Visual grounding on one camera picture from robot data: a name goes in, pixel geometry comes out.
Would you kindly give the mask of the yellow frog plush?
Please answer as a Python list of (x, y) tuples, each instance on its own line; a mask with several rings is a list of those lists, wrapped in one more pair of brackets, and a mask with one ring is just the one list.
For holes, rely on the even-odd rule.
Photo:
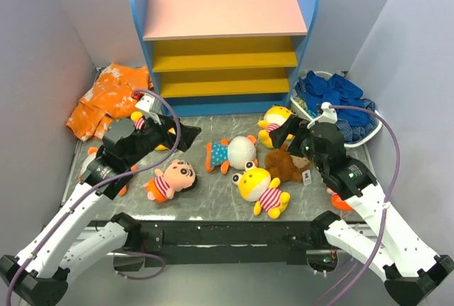
[(264, 115), (263, 119), (259, 120), (258, 126), (260, 131), (258, 138), (260, 142), (269, 149), (273, 149), (272, 139), (270, 138), (270, 132), (278, 129), (282, 126), (289, 117), (293, 116), (293, 112), (280, 105), (274, 105)]
[(286, 210), (291, 196), (281, 190), (280, 179), (272, 178), (269, 171), (256, 166), (255, 162), (248, 161), (243, 173), (232, 176), (232, 182), (238, 187), (241, 197), (248, 202), (254, 202), (255, 216), (266, 212), (271, 219), (278, 219)]
[(139, 111), (131, 114), (134, 123), (134, 136), (140, 144), (149, 146), (164, 146), (168, 149), (175, 144), (175, 134), (170, 133), (170, 129), (175, 127), (163, 127), (160, 121), (157, 123), (151, 118), (145, 118)]

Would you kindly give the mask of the yellow frog plush front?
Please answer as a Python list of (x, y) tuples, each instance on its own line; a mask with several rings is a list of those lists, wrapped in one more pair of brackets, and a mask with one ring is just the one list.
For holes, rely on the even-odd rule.
[(280, 179), (272, 178), (269, 171), (256, 166), (255, 162), (248, 161), (243, 173), (232, 176), (232, 182), (238, 187), (241, 197), (248, 202), (254, 202), (255, 216), (266, 212), (271, 219), (278, 219), (286, 210), (291, 196), (281, 190)]

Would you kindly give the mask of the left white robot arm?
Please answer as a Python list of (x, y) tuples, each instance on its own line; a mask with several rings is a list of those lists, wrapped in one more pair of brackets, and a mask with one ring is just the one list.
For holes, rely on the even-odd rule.
[(1, 257), (6, 304), (16, 293), (29, 305), (56, 305), (70, 284), (107, 253), (137, 248), (141, 224), (125, 213), (84, 241), (76, 240), (131, 180), (133, 165), (159, 145), (186, 151), (200, 133), (201, 128), (181, 125), (168, 116), (146, 118), (141, 125), (131, 119), (113, 121), (65, 205), (27, 247), (15, 256)]

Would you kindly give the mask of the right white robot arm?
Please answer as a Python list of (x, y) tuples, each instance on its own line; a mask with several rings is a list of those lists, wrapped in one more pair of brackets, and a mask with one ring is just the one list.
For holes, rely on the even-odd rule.
[(372, 270), (398, 305), (418, 305), (453, 272), (453, 260), (426, 245), (386, 200), (376, 177), (346, 153), (336, 125), (310, 124), (292, 117), (270, 132), (280, 147), (288, 135), (288, 151), (313, 162), (328, 188), (361, 217), (376, 235), (372, 240), (333, 212), (312, 221), (311, 241), (319, 248), (335, 246)]

